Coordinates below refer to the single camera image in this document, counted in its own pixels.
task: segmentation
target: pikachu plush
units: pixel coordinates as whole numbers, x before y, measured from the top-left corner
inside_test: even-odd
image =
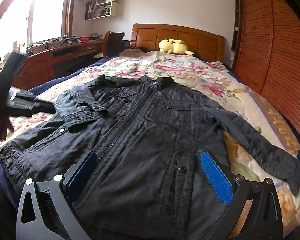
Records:
[[[192,56],[194,53],[188,50],[187,45],[184,41],[180,40],[163,40],[159,43],[159,48],[161,52],[173,53],[173,54],[187,54]]]

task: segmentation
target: red container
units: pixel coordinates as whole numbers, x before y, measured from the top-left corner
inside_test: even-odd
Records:
[[[82,36],[79,38],[81,42],[88,42],[89,41],[89,37],[88,36]]]

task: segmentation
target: wall shelf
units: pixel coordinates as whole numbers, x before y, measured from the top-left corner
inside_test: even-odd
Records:
[[[103,19],[110,19],[110,18],[115,18],[117,17],[117,13],[118,13],[118,4],[116,2],[105,2],[105,3],[100,3],[97,4],[97,6],[100,5],[110,5],[110,13],[109,15],[103,15],[103,16],[99,16],[99,17],[94,17],[91,19],[88,19],[87,21],[90,20],[103,20]]]

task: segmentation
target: bedroom wall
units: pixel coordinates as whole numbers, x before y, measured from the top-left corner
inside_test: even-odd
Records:
[[[90,21],[93,22],[92,32],[103,35],[107,31],[125,32],[124,39],[130,40],[134,23],[173,24],[201,29],[226,38],[225,62],[231,63],[230,58],[234,55],[230,47],[235,0],[118,0],[118,3],[118,17]]]
[[[90,36],[93,32],[93,21],[86,21],[86,3],[95,0],[74,0],[72,34],[78,37]]]

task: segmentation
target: screw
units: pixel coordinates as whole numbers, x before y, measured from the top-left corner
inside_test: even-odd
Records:
[[[33,182],[33,179],[31,179],[31,178],[26,180],[27,185],[30,185],[32,182]]]
[[[238,175],[235,176],[235,179],[237,181],[243,181],[244,180],[244,176],[242,176],[241,174],[238,174]]]
[[[54,176],[54,180],[55,181],[60,181],[62,180],[63,176],[61,174],[57,174],[56,176]]]
[[[273,183],[273,181],[272,181],[272,179],[270,179],[270,178],[266,178],[266,183],[268,183],[268,184],[272,184],[272,183]]]

